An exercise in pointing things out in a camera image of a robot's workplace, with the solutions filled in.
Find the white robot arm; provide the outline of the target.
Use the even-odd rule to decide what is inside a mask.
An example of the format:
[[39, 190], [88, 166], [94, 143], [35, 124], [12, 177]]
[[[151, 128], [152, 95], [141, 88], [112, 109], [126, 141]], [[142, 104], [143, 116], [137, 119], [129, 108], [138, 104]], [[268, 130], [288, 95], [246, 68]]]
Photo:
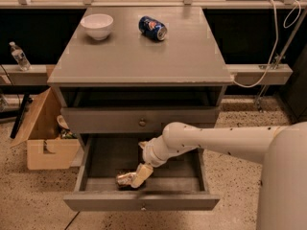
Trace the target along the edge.
[[174, 122], [141, 142], [144, 162], [134, 188], [168, 159], [194, 149], [230, 154], [262, 165], [256, 230], [307, 230], [307, 123], [291, 126], [199, 128]]

